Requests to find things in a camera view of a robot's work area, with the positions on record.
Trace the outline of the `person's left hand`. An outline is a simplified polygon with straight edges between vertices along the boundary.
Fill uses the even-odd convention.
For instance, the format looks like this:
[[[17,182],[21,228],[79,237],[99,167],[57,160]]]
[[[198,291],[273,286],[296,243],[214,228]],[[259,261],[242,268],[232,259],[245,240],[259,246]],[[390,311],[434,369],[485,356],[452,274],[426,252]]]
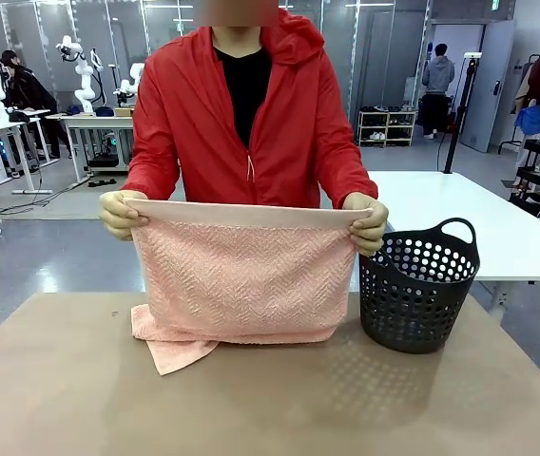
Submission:
[[[378,200],[359,192],[349,194],[343,202],[342,209],[365,213],[364,218],[351,224],[349,231],[358,253],[365,257],[372,256],[383,245],[388,209]]]

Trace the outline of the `person's right hand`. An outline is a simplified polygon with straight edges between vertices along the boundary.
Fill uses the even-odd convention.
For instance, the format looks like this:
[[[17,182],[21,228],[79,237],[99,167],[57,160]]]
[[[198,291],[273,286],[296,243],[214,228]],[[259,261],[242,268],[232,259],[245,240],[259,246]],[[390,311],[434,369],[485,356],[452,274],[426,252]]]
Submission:
[[[125,200],[146,200],[144,193],[132,190],[106,192],[100,197],[99,218],[105,228],[121,241],[132,240],[132,230],[148,224],[148,218],[125,204]]]

